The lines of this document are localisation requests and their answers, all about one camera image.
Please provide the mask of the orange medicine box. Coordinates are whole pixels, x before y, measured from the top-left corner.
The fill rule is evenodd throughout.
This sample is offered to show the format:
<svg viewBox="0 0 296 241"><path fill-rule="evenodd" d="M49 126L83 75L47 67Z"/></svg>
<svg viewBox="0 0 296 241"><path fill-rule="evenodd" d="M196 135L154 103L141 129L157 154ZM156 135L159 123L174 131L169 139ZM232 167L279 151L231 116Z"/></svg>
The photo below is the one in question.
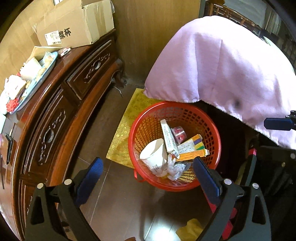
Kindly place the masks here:
<svg viewBox="0 0 296 241"><path fill-rule="evenodd" d="M203 138L200 134L188 139L182 144L178 145L178 152L180 157L177 161L189 161L196 157L206 157L210 154L209 150L203 144Z"/></svg>

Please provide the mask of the grey tissue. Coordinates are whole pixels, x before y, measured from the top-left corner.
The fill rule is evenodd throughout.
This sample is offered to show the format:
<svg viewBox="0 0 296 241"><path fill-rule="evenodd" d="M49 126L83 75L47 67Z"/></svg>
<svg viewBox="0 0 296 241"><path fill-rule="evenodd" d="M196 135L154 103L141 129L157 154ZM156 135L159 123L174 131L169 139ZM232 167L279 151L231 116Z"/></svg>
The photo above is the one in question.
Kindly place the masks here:
<svg viewBox="0 0 296 241"><path fill-rule="evenodd" d="M185 171L188 171L191 167L189 162L177 162L172 154L168 155L168 160L165 163L165 169L163 170L161 177L168 178L171 181L176 181L182 176Z"/></svg>

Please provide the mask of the teal white medicine box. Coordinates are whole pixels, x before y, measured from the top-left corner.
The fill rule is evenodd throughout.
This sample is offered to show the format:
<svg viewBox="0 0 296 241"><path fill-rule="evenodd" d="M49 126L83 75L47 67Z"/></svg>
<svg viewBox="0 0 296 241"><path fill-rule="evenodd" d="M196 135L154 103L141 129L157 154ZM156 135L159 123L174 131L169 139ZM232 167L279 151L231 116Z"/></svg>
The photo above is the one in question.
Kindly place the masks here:
<svg viewBox="0 0 296 241"><path fill-rule="evenodd" d="M171 129L165 119L160 120L160 123L161 123L161 128L163 131L163 136L166 144L166 151L169 154L172 154L176 159L178 159L180 155L178 152L178 148L177 148L173 133L171 132Z"/></svg>

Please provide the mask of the white paper cup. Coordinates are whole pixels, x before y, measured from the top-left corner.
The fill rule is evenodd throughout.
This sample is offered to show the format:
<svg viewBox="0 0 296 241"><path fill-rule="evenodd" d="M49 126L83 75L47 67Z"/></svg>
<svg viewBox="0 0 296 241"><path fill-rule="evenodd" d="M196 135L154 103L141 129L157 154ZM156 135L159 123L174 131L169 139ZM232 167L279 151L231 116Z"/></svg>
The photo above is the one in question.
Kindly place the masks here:
<svg viewBox="0 0 296 241"><path fill-rule="evenodd" d="M162 138L148 143L140 153L139 158L155 176L166 176L168 154L165 142Z"/></svg>

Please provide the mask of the clear cup red contents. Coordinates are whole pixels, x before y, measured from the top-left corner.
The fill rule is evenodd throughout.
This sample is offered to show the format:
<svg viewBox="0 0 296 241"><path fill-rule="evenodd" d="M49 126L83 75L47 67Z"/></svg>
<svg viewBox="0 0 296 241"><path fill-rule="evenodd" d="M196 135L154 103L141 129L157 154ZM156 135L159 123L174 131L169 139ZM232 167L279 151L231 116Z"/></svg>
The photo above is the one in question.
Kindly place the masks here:
<svg viewBox="0 0 296 241"><path fill-rule="evenodd" d="M178 145L182 144L187 138L187 135L181 126L171 128L171 132L173 133L175 141Z"/></svg>

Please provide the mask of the red plastic trash basket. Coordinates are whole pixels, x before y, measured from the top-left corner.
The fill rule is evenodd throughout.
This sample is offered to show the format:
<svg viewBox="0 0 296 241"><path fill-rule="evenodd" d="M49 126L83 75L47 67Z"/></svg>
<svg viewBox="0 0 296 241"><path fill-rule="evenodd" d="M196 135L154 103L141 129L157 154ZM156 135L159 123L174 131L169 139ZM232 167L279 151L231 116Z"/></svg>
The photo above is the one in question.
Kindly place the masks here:
<svg viewBox="0 0 296 241"><path fill-rule="evenodd" d="M215 169L221 156L214 122L192 104L163 101L146 108L133 122L128 152L138 181L171 192L199 186L193 159Z"/></svg>

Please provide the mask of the dark wooden dresser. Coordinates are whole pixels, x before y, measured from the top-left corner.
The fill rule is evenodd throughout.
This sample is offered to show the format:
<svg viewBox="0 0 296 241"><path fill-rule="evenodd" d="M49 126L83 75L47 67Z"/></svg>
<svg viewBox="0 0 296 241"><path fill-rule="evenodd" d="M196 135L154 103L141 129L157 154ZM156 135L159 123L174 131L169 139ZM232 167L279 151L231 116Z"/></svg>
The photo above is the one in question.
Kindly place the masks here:
<svg viewBox="0 0 296 241"><path fill-rule="evenodd" d="M115 30L92 45L59 58L29 102L7 114L3 136L13 139L1 157L1 218L13 238L24 240L26 218L39 183L66 176L96 105L122 67Z"/></svg>

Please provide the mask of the yellow patterned floor mat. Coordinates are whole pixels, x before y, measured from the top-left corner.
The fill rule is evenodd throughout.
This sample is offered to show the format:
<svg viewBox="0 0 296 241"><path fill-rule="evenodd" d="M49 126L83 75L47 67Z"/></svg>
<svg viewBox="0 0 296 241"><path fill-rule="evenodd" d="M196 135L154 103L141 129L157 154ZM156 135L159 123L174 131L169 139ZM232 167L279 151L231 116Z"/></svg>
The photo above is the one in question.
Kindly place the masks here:
<svg viewBox="0 0 296 241"><path fill-rule="evenodd" d="M148 98L144 90L136 88L115 131L106 158L118 164L133 169L133 164L128 152L128 137L133 122L149 106L161 102Z"/></svg>

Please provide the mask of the purple bed blanket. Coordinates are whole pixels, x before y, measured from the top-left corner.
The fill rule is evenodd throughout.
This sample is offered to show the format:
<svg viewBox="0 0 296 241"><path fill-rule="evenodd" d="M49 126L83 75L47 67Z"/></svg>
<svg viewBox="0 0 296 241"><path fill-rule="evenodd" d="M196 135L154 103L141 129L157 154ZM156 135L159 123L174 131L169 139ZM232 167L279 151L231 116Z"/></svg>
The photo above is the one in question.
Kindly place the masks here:
<svg viewBox="0 0 296 241"><path fill-rule="evenodd" d="M275 45L220 16L182 26L166 44L145 81L153 99L204 101L276 144L295 148L295 131L267 130L266 118L295 110L295 71Z"/></svg>

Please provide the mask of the blue tray with clutter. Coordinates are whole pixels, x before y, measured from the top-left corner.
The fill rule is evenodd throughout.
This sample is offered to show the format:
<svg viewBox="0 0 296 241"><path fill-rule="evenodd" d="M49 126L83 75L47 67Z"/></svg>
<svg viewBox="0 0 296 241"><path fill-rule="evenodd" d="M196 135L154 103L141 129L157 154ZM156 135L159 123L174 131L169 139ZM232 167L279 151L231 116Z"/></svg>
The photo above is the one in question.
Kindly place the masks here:
<svg viewBox="0 0 296 241"><path fill-rule="evenodd" d="M12 114L20 111L37 92L41 84L48 77L58 58L58 51L43 51L40 55L35 54L27 61L20 70L20 76L26 81L26 85L16 101L11 100L6 107L7 112Z"/></svg>

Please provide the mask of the cardboard box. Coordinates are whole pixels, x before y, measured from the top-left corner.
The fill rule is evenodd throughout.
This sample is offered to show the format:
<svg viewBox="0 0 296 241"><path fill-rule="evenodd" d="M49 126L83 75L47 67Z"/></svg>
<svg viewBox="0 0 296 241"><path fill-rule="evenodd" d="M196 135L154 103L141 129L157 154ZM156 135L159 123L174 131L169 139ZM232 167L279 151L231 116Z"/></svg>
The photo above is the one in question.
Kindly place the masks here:
<svg viewBox="0 0 296 241"><path fill-rule="evenodd" d="M62 1L33 29L41 46L91 45L114 29L111 1Z"/></svg>

